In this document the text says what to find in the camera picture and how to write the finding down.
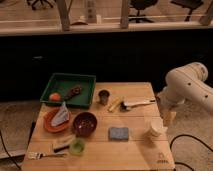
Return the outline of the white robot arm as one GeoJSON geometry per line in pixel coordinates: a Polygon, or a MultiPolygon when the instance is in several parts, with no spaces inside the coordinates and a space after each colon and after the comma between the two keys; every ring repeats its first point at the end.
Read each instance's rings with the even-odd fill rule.
{"type": "Polygon", "coordinates": [[[165,127],[169,127],[176,116],[173,109],[186,99],[213,115],[213,88],[205,84],[207,78],[208,69],[200,62],[174,68],[166,74],[166,86],[157,94],[165,127]]]}

